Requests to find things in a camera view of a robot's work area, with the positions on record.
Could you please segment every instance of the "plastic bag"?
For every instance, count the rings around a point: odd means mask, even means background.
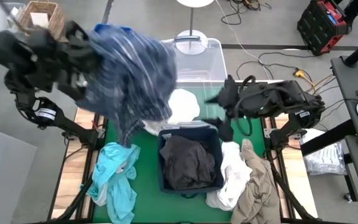
[[[324,131],[307,129],[307,133],[300,139],[300,144],[303,144],[322,134],[324,134]],[[342,144],[340,142],[326,146],[317,152],[309,154],[305,156],[303,160],[306,165],[306,171],[310,175],[347,174],[343,158]]]

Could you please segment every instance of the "concrete floor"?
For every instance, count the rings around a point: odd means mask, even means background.
[[[54,1],[60,3],[67,19],[74,19],[88,30],[101,21],[107,3],[107,0],[96,2],[87,0]],[[219,0],[219,2],[226,14],[232,12],[226,0]],[[255,45],[303,45],[300,35],[296,31],[296,22],[309,1],[267,0],[267,2],[272,6],[272,10],[263,8],[260,12],[246,12],[241,15],[243,23],[233,26],[240,42]],[[215,2],[207,7],[195,9],[194,28],[203,31],[208,37],[219,39],[223,44],[236,44],[232,30],[220,22],[222,16],[222,12]],[[158,39],[169,39],[188,29],[189,17],[190,10],[175,0],[115,0],[108,22],[132,27]],[[339,45],[358,46],[358,18],[355,21],[353,32],[344,37]],[[276,50],[248,51],[251,54],[260,55],[263,52]],[[309,55],[306,51],[285,52]],[[318,81],[331,73],[329,69],[331,58],[349,54],[351,52],[336,51],[313,58],[266,55],[263,61],[264,63],[284,63],[297,66],[306,70],[314,81]],[[224,50],[224,58],[227,73],[232,75],[236,74],[236,69],[242,62],[253,60],[242,50]],[[293,70],[280,67],[272,67],[271,70],[275,79],[289,80],[293,78]],[[39,222],[47,217],[65,147],[60,130],[48,128],[41,131],[17,114],[13,103],[14,98],[8,93],[2,82],[5,71],[6,69],[0,66],[0,132],[38,147],[12,222]],[[255,75],[258,79],[266,79],[263,69],[258,65],[244,66],[239,75],[240,78]],[[304,89],[309,88],[303,80],[300,80],[299,83]],[[336,85],[336,82],[332,82],[326,88]],[[322,96],[327,105],[342,99],[338,88],[329,90]],[[73,117],[76,106],[69,97],[58,91],[49,94],[49,97],[61,106],[69,118]],[[349,119],[349,115],[345,106],[342,106],[322,123],[327,128],[333,128],[346,119]],[[358,223],[358,202],[348,204],[342,199],[342,196],[347,193],[343,177],[314,176],[310,177],[310,182],[320,218]]]

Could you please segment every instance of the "beige cloth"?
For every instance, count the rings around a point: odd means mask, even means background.
[[[231,223],[278,224],[280,200],[269,161],[260,158],[248,139],[242,141],[242,157],[252,169],[250,181],[233,210]]]

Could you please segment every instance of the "plastic storage container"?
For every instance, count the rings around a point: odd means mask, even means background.
[[[160,150],[165,145],[165,136],[182,136],[192,141],[203,141],[208,144],[209,150],[212,152],[215,158],[215,173],[216,178],[212,186],[204,187],[201,189],[191,189],[191,190],[173,190],[169,183],[165,180],[163,174],[164,159],[160,155]],[[215,190],[222,189],[224,184],[224,179],[221,173],[221,165],[223,161],[221,142],[218,137],[218,133],[213,128],[183,128],[183,129],[172,129],[172,130],[163,130],[158,136],[158,184],[162,192],[168,194],[180,194],[182,197],[193,198],[198,194],[204,194],[207,192],[212,192]]]
[[[178,82],[223,81],[227,77],[222,45],[214,38],[182,36],[162,40],[174,48],[178,61]]]

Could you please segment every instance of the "cable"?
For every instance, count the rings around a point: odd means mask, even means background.
[[[290,147],[290,148],[292,148],[292,149],[301,149],[301,148],[298,148],[298,147],[293,147],[293,146],[290,146],[290,145],[288,145],[287,147]]]
[[[319,92],[319,93],[315,93],[315,94],[322,94],[322,93],[324,93],[325,91],[328,91],[328,90],[331,90],[331,89],[333,89],[333,88],[338,88],[339,86],[333,86],[333,87],[330,87],[330,88],[328,88],[328,89],[325,89],[325,90],[323,90],[323,91],[321,91],[321,92]]]
[[[265,52],[265,53],[260,54],[259,58],[261,58],[263,55],[268,55],[268,54],[280,54],[280,55],[284,55],[284,56],[288,56],[288,57],[298,57],[298,58],[317,57],[315,55],[301,56],[301,55],[290,55],[290,54],[285,54],[285,53],[281,53],[281,52]]]
[[[85,147],[81,147],[81,148],[75,150],[74,152],[72,152],[71,154],[69,154],[68,156],[66,156],[65,161],[72,155],[76,154],[77,152],[80,152],[82,149],[85,149]]]
[[[226,15],[224,14],[224,11],[223,11],[222,6],[220,5],[219,1],[218,0],[215,0],[215,1],[218,4],[219,8],[221,9],[221,11],[223,13],[223,16],[226,18],[226,21],[228,21],[228,19],[227,19]],[[234,35],[236,36],[237,43],[240,45],[241,49],[244,50],[244,52],[247,53],[248,55],[250,55],[251,57],[256,58],[258,60],[258,62],[263,63],[258,57],[256,57],[255,55],[249,53],[248,51],[246,51],[245,48],[243,48],[243,46],[240,44],[240,40],[239,40],[239,37],[237,35],[237,32],[230,26],[230,24],[227,24],[227,25],[229,26],[230,30],[233,30]],[[266,70],[265,67],[264,67],[264,71],[265,71],[267,79],[270,80],[269,74],[267,73],[267,70]]]
[[[315,95],[317,91],[319,91],[322,87],[324,87],[324,86],[330,84],[330,83],[331,83],[332,81],[334,81],[335,79],[336,79],[336,77],[334,77],[334,78],[332,78],[332,79],[330,79],[330,80],[327,80],[322,86],[320,86],[319,88],[317,88],[317,89],[313,92],[313,95]]]
[[[269,157],[267,156],[267,150],[265,150],[263,153],[262,153],[262,156],[264,156],[265,158],[267,158],[266,160],[267,161],[270,161],[270,162],[273,162],[275,159],[277,159],[280,154],[283,152],[284,149],[280,149],[280,150],[276,150],[276,149],[271,149],[271,150],[274,150],[276,151],[276,156],[272,159],[269,159]]]
[[[314,85],[314,83],[312,82],[312,81],[310,81],[309,79],[307,79],[306,77],[302,77],[304,80],[306,80],[310,85],[311,85],[311,87],[312,88],[315,88],[315,85]]]
[[[241,132],[241,134],[245,135],[245,136],[251,136],[252,135],[252,122],[251,122],[251,119],[246,116],[246,120],[248,122],[248,133],[246,133],[243,128],[241,127],[240,125],[240,121],[239,121],[239,118],[238,118],[238,113],[237,113],[237,117],[234,118],[234,120],[236,121],[236,124],[237,124],[237,127],[239,128],[239,131]]]
[[[339,103],[339,102],[341,102],[341,101],[343,101],[343,102],[342,102],[338,107],[336,107],[335,109],[331,110],[331,111],[329,112],[329,114],[327,114],[326,116],[323,116],[323,117],[320,119],[320,122],[323,121],[323,120],[324,120],[326,117],[328,117],[329,115],[331,115],[334,111],[338,110],[338,109],[345,103],[346,100],[356,100],[356,101],[358,102],[357,99],[353,99],[353,98],[338,100],[337,102],[333,103],[331,106],[328,106],[324,111],[330,109],[330,108],[333,107],[335,104],[337,104],[337,103]]]
[[[237,75],[237,78],[238,78],[239,80],[241,79],[241,78],[240,78],[240,75],[239,75],[239,70],[240,70],[240,68],[241,68],[243,65],[248,64],[248,63],[257,63],[257,64],[263,66],[263,64],[261,64],[260,62],[256,62],[256,61],[248,61],[248,62],[243,62],[243,63],[241,63],[240,66],[239,66],[239,67],[237,68],[237,70],[236,70],[236,75]],[[274,76],[273,76],[272,71],[271,71],[269,68],[267,68],[267,67],[265,67],[265,69],[269,72],[269,74],[270,74],[270,76],[272,77],[272,79],[274,79]]]
[[[229,2],[230,2],[230,6],[234,9],[234,11],[235,11],[235,13],[232,13],[232,14],[228,14],[228,15],[224,15],[224,16],[222,16],[222,18],[221,18],[221,22],[223,22],[224,24],[227,24],[227,25],[240,25],[241,24],[241,16],[240,16],[240,14],[243,14],[243,13],[245,13],[245,12],[247,12],[248,11],[248,9],[247,10],[245,10],[244,12],[240,12],[240,9],[242,9],[243,7],[245,7],[245,6],[241,6],[241,7],[239,7],[239,5],[241,4],[241,3],[237,3],[237,2],[235,2],[235,0],[233,0],[234,1],[234,3],[236,3],[237,4],[237,9],[233,6],[233,4],[231,3],[231,0],[229,0]],[[228,17],[230,17],[230,16],[235,16],[235,15],[237,15],[238,16],[238,18],[239,18],[239,22],[236,22],[236,23],[230,23],[228,20],[227,20],[227,18]]]
[[[63,142],[65,143],[65,146],[67,146],[68,145],[68,135],[69,135],[69,133],[66,133],[66,135],[65,135],[65,137],[64,137],[64,140],[63,140]]]
[[[313,84],[313,80],[311,79],[311,76],[309,75],[309,73],[308,73],[307,71],[305,71],[305,70],[301,70],[301,71],[302,71],[303,73],[305,73],[305,74],[309,77],[310,82]]]
[[[322,78],[319,82],[317,82],[316,84],[314,84],[314,86],[317,87],[317,86],[320,85],[323,81],[325,81],[327,78],[329,78],[329,77],[331,77],[331,76],[332,76],[332,74],[327,75],[326,77]],[[308,90],[306,90],[306,92],[309,93],[312,89],[313,89],[313,87],[310,88],[310,89],[308,89]]]
[[[246,8],[253,10],[253,11],[260,11],[260,7],[266,7],[268,9],[272,9],[271,5],[267,4],[266,2],[264,2],[263,4],[261,4],[259,2],[259,0],[244,0],[243,4],[245,5]]]
[[[317,123],[317,124],[320,124],[326,131],[328,131],[328,128],[326,126],[324,126],[323,124],[321,124],[321,123]]]

